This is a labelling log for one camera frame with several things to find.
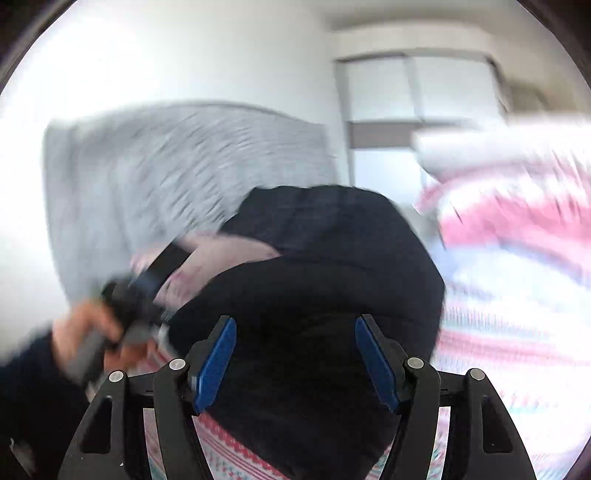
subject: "black jacket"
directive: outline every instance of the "black jacket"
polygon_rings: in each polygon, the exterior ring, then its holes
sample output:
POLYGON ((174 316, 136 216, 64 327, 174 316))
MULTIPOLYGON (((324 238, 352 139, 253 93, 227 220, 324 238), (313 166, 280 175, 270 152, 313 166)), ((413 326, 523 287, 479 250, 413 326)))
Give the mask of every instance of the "black jacket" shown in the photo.
POLYGON ((444 293, 437 269, 391 202, 364 190, 255 189, 222 232, 283 257, 218 275, 173 319, 181 354, 220 315, 238 325, 209 412, 292 480, 364 478, 398 422, 377 399, 354 321, 372 314, 409 355, 428 359, 444 293))
POLYGON ((0 477, 26 478, 9 449, 14 439, 33 450, 33 478, 56 478, 87 407, 84 391, 54 361, 51 334, 0 367, 0 477))

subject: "white wall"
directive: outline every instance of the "white wall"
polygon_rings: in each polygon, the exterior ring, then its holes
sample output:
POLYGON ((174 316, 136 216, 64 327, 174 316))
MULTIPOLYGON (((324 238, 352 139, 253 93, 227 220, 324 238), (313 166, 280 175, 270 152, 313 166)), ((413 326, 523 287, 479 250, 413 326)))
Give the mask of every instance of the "white wall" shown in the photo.
POLYGON ((41 139, 52 119, 224 99, 327 126, 348 180, 328 37, 289 0, 78 0, 0 95, 0 351, 67 311, 48 244, 41 139))

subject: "gray handle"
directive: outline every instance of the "gray handle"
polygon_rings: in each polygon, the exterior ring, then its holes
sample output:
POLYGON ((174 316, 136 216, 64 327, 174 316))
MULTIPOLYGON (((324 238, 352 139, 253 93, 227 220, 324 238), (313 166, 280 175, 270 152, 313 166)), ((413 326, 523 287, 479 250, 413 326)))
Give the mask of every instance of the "gray handle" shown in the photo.
POLYGON ((66 366, 66 376, 81 387, 98 380, 103 372, 105 351, 110 348, 113 348, 113 342, 100 331, 91 330, 66 366))

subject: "bed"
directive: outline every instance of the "bed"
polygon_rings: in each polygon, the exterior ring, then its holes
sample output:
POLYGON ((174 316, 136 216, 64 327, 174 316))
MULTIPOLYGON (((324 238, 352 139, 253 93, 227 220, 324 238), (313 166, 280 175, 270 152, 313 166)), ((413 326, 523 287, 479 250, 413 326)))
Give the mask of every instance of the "bed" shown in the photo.
MULTIPOLYGON (((564 478, 591 434, 590 133, 582 117, 519 119, 415 142, 439 180, 418 209, 447 290, 431 363, 489 375, 539 479, 564 478)), ((448 426, 442 409, 430 478, 448 426)))

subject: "screw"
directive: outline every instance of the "screw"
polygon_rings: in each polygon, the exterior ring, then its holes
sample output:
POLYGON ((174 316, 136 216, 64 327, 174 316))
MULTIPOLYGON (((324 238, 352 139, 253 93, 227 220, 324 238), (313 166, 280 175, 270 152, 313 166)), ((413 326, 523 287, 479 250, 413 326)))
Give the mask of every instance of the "screw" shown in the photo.
POLYGON ((182 368, 184 368, 185 365, 185 360, 183 360, 182 358, 175 358, 174 360, 171 360, 168 364, 171 370, 181 370, 182 368))
POLYGON ((425 362, 423 362, 419 357, 412 356, 407 360, 407 364, 410 368, 420 369, 425 366, 425 362))
POLYGON ((117 383, 119 380, 123 379, 123 372, 120 372, 119 370, 111 373, 109 375, 109 380, 112 381, 113 383, 117 383))
POLYGON ((472 370, 470 370, 470 376, 474 380, 484 380, 484 378, 486 377, 486 375, 482 370, 480 370, 480 368, 473 368, 472 370))

